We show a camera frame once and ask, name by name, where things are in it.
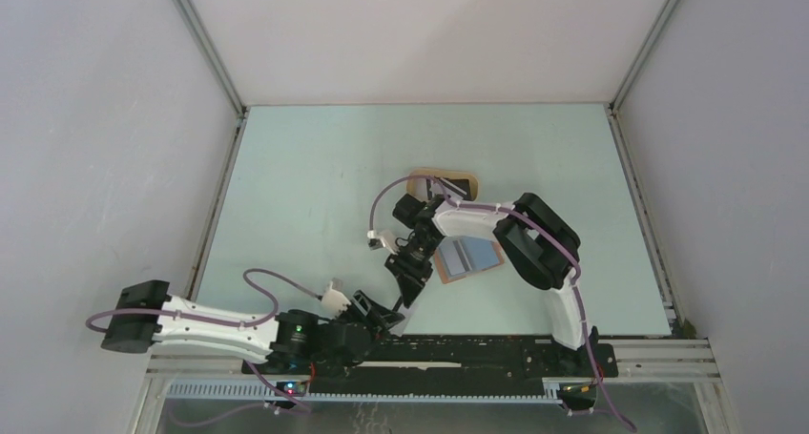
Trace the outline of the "white card black stripe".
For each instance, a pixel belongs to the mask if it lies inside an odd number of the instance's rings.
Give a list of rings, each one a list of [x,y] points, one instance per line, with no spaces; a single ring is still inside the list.
[[[395,319],[400,320],[400,319],[402,319],[404,317],[404,314],[402,312],[403,304],[404,304],[404,298],[402,296],[399,296],[398,299],[396,300],[396,302],[394,303],[393,307],[391,308],[391,315]]]

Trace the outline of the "beige oval card tray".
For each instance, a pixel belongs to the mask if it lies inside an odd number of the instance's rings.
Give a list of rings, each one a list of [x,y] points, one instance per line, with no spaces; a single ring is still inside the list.
[[[474,174],[468,172],[418,168],[409,174],[406,191],[422,201],[429,201],[443,192],[462,200],[476,200],[479,181]]]

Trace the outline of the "brown leather card holder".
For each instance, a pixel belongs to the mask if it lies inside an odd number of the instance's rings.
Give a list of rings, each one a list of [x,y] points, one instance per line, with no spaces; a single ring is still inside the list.
[[[505,263],[501,247],[490,240],[472,237],[457,237],[460,238],[466,247],[467,255],[469,256],[472,264],[471,271],[463,277],[457,279],[447,279],[444,271],[442,261],[440,259],[439,247],[445,240],[452,240],[455,238],[445,238],[438,246],[434,254],[435,268],[438,271],[438,276],[443,284],[449,284],[460,279],[468,278],[476,274],[488,271],[490,269],[499,267]]]

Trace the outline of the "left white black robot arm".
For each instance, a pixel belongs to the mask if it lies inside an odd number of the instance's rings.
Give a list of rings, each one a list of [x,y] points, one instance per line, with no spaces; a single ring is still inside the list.
[[[243,314],[171,296],[150,280],[124,289],[104,332],[107,351],[144,354],[156,344],[187,353],[230,355],[290,373],[298,367],[352,367],[364,362],[405,320],[358,290],[347,297],[337,279],[316,296],[323,313],[299,309]]]

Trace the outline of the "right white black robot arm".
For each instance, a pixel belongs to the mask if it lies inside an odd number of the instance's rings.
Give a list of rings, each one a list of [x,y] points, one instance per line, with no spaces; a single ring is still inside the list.
[[[398,241],[387,231],[367,233],[370,248],[384,248],[387,270],[397,281],[404,306],[411,306],[432,275],[431,260],[448,238],[479,238],[500,246],[517,274],[547,294],[554,359],[578,375],[593,361],[589,330],[574,293],[581,275],[580,237],[533,193],[505,203],[483,203],[437,194],[427,201],[404,195],[392,216],[409,229]]]

